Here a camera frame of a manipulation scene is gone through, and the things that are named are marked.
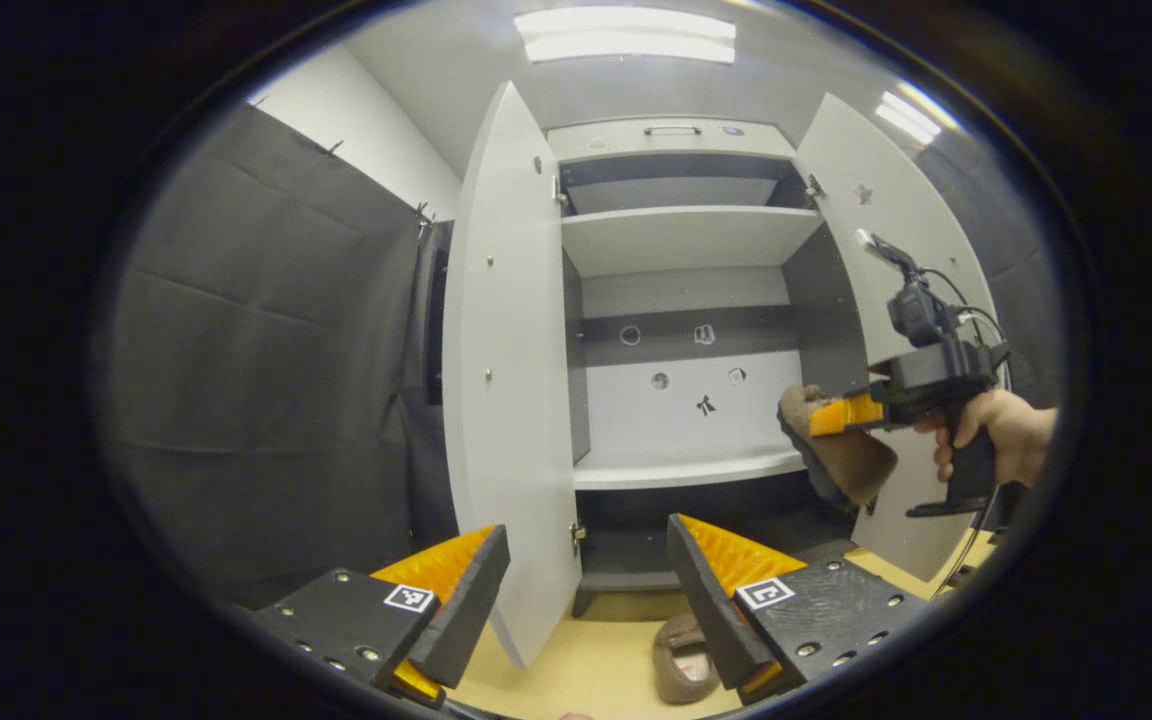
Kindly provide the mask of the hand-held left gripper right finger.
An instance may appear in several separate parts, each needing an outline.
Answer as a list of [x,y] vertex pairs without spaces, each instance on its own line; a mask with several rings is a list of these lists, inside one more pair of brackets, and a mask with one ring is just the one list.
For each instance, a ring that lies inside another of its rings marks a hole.
[[677,511],[666,548],[718,679],[744,705],[872,655],[929,609],[849,559],[804,562]]

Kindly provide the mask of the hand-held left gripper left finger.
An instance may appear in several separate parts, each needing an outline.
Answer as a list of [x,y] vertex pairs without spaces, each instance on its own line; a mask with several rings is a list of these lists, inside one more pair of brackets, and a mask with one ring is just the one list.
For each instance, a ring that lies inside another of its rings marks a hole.
[[440,708],[465,675],[509,562],[506,526],[484,526],[380,570],[333,568],[253,620],[357,684]]

